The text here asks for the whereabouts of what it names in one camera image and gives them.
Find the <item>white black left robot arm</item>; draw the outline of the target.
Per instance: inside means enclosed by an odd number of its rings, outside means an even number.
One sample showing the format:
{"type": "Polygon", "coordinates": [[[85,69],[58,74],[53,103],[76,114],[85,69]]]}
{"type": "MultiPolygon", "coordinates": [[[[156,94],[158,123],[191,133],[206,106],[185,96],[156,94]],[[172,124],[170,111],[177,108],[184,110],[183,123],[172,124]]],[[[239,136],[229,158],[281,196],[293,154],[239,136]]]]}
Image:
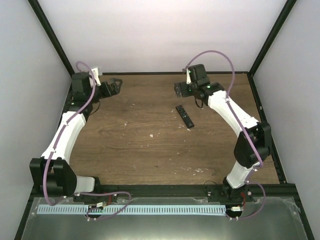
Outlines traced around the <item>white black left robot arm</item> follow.
{"type": "Polygon", "coordinates": [[[68,196],[84,193],[91,202],[97,202],[102,189],[99,179],[76,175],[70,166],[70,157],[82,128],[87,123],[93,105],[101,99],[120,93],[123,81],[111,78],[101,82],[93,71],[72,75],[71,91],[63,107],[59,127],[41,157],[33,158],[29,168],[37,192],[49,196],[68,196]]]}

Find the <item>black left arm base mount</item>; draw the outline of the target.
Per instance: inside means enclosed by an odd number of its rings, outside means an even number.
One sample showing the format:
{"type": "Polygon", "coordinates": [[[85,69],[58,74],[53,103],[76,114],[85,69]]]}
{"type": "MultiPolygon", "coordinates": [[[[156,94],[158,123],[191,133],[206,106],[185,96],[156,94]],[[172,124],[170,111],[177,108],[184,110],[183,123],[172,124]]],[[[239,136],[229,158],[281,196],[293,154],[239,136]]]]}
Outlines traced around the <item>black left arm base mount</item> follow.
{"type": "Polygon", "coordinates": [[[100,186],[95,186],[94,190],[90,192],[90,195],[83,193],[74,193],[73,200],[75,202],[84,202],[84,203],[97,203],[97,202],[115,202],[118,197],[117,191],[119,188],[113,184],[102,184],[100,186]]]}

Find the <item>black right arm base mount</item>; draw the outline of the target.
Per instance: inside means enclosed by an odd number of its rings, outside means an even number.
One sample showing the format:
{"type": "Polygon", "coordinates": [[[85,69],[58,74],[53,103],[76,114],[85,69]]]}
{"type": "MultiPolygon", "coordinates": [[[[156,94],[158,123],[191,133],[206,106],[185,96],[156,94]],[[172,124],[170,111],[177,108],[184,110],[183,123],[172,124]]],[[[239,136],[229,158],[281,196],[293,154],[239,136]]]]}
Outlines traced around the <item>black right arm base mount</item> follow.
{"type": "Polygon", "coordinates": [[[240,188],[232,188],[226,177],[221,184],[207,180],[204,185],[206,185],[206,194],[209,197],[216,198],[219,202],[239,202],[243,200],[243,197],[246,199],[248,196],[248,187],[246,185],[240,188]]]}

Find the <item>black remote control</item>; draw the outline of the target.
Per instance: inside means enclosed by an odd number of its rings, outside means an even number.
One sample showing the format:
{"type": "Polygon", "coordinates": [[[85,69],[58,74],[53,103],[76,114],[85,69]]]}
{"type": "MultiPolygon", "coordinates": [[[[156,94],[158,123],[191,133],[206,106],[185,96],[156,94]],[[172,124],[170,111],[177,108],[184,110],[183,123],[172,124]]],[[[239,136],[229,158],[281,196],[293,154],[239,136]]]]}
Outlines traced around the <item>black remote control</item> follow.
{"type": "Polygon", "coordinates": [[[188,113],[186,112],[186,110],[182,105],[176,106],[175,109],[188,129],[191,129],[195,126],[190,116],[188,115],[188,113]]]}

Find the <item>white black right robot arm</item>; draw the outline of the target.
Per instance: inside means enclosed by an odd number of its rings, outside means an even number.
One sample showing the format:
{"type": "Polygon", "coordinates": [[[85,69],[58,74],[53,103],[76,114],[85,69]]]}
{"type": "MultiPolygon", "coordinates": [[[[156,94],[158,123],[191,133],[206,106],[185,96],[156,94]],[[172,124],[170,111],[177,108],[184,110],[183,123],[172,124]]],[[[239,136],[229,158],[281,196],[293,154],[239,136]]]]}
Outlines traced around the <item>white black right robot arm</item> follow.
{"type": "Polygon", "coordinates": [[[223,198],[232,202],[240,196],[240,188],[248,183],[252,172],[261,168],[271,154],[271,126],[245,112],[221,84],[211,83],[203,64],[190,66],[185,72],[186,80],[174,85],[176,95],[201,101],[202,105],[218,113],[237,136],[233,151],[235,164],[222,188],[223,198]]]}

